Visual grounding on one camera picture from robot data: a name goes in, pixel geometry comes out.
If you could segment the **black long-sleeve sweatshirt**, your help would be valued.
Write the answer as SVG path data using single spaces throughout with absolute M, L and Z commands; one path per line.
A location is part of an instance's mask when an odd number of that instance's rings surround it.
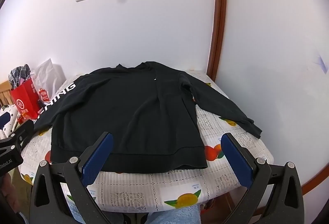
M 79 156 L 104 133 L 114 146 L 103 171 L 165 173 L 205 169 L 196 108 L 261 130 L 230 99 L 186 72 L 149 61 L 78 77 L 48 103 L 35 131 L 51 128 L 51 161 Z

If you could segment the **wooden chair back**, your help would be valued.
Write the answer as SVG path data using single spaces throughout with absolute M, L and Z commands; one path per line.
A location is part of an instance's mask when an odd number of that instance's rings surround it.
M 9 81 L 0 83 L 0 105 L 1 107 L 12 105 L 13 101 L 11 99 L 11 84 Z

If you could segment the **red paper shopping bag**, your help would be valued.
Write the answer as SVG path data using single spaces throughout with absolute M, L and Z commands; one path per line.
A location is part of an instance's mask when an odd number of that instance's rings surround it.
M 38 112 L 41 107 L 38 103 L 39 96 L 31 78 L 25 80 L 14 90 L 11 90 L 11 98 L 13 99 L 18 112 L 24 118 L 32 120 L 38 118 Z

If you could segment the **fruit-print white tablecloth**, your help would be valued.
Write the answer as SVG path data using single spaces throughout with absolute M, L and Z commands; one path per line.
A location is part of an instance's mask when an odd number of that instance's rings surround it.
M 124 213 L 159 212 L 175 209 L 181 198 L 204 203 L 239 187 L 229 162 L 220 149 L 221 137 L 231 133 L 255 158 L 272 164 L 274 158 L 261 139 L 238 124 L 196 108 L 200 137 L 211 159 L 201 170 L 174 170 L 156 174 L 100 172 L 88 191 L 102 210 Z

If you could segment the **plaid cloth in bag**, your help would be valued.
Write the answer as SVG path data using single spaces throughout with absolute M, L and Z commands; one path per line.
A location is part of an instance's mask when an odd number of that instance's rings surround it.
M 8 81 L 11 85 L 11 89 L 16 89 L 30 77 L 31 69 L 28 64 L 14 68 L 8 75 Z

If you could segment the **white plastic bag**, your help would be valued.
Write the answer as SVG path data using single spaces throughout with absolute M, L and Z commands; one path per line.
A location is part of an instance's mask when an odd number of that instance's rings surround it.
M 65 82 L 66 78 L 59 65 L 48 59 L 31 70 L 31 79 L 42 103 L 48 103 Z

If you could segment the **brown wooden door frame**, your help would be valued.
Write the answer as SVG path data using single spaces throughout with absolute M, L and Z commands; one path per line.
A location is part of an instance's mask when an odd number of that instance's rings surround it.
M 210 53 L 206 74 L 215 81 L 224 39 L 227 0 L 215 0 Z

